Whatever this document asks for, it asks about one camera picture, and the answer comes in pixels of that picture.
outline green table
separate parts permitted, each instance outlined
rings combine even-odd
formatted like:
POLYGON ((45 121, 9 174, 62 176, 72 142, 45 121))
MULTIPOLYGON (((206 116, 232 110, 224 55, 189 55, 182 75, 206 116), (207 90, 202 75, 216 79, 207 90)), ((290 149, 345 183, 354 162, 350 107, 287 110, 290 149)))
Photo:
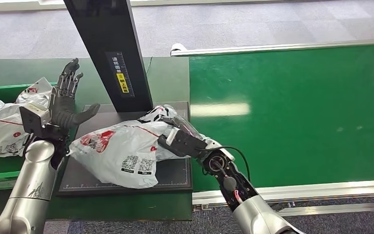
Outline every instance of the green table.
MULTIPOLYGON (((57 81, 59 73, 70 59, 0 60, 0 86, 33 83, 41 77, 57 81)), ((145 58, 151 96, 154 102, 188 101, 187 58, 145 58), (168 92, 161 87, 169 86, 168 92)), ((76 109, 98 102, 111 101, 102 85, 92 61, 80 59, 84 73, 76 95, 76 109)), ((0 213, 10 195, 0 191, 0 213)), ((84 220, 190 220, 191 193, 141 195, 105 195, 89 197, 58 197, 51 200, 48 219, 84 220)))
POLYGON ((374 45, 189 59, 191 123, 243 151, 253 186, 374 180, 374 45))

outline red printed logo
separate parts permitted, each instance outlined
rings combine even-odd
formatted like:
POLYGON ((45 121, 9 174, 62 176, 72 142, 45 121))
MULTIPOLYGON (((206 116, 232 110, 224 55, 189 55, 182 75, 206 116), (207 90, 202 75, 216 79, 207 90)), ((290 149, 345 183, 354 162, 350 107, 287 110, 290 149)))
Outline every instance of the red printed logo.
POLYGON ((28 93, 37 93, 38 88, 28 88, 28 93))
POLYGON ((114 131, 108 130, 101 134, 86 134, 81 138, 80 142, 95 149, 98 153, 102 153, 107 148, 110 138, 114 133, 114 131))

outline package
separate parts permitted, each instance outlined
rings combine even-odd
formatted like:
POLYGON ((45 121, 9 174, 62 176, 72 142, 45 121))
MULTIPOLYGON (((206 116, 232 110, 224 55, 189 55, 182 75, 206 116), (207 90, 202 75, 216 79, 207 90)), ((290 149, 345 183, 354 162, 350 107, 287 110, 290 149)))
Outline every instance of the package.
POLYGON ((103 183, 149 188, 155 177, 158 137, 171 128, 162 121, 124 121, 76 139, 70 156, 103 183))
MULTIPOLYGON (((159 105, 156 106, 151 111, 147 112, 144 116, 139 118, 138 120, 141 122, 151 122, 151 121, 159 121, 161 117, 167 117, 167 118, 174 118, 177 115, 177 112, 174 110, 174 108, 170 105, 159 105)), ((157 146, 157 152, 155 153, 155 156, 157 158, 157 162, 168 160, 168 159, 181 159, 186 157, 179 157, 172 152, 166 150, 162 146, 157 146)))
POLYGON ((45 77, 42 77, 33 85, 25 89, 17 98, 16 103, 27 103, 33 101, 48 107, 51 98, 52 85, 45 77))
POLYGON ((47 106, 48 98, 44 90, 48 90, 48 81, 43 78, 36 82, 33 90, 36 92, 24 91, 17 99, 20 104, 3 103, 0 100, 0 157, 16 156, 21 154, 29 134, 25 133, 22 125, 22 119, 19 113, 19 107, 29 101, 38 100, 41 104, 47 106))

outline black vertical pole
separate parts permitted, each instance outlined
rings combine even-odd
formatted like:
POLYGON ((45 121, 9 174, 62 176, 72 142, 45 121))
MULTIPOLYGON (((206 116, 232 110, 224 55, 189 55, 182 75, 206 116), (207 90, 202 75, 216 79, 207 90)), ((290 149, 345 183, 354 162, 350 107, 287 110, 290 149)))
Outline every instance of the black vertical pole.
POLYGON ((64 2, 116 111, 150 110, 151 94, 130 1, 64 2))

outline yellow label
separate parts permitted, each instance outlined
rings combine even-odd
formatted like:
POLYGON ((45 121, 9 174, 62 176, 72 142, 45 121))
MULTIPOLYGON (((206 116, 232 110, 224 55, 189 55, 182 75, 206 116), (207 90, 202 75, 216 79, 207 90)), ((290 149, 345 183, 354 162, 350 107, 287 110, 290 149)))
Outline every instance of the yellow label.
POLYGON ((124 74, 117 73, 117 79, 118 79, 118 83, 120 84, 121 90, 123 91, 123 93, 129 93, 130 91, 128 90, 128 86, 127 86, 127 82, 125 81, 124 74))

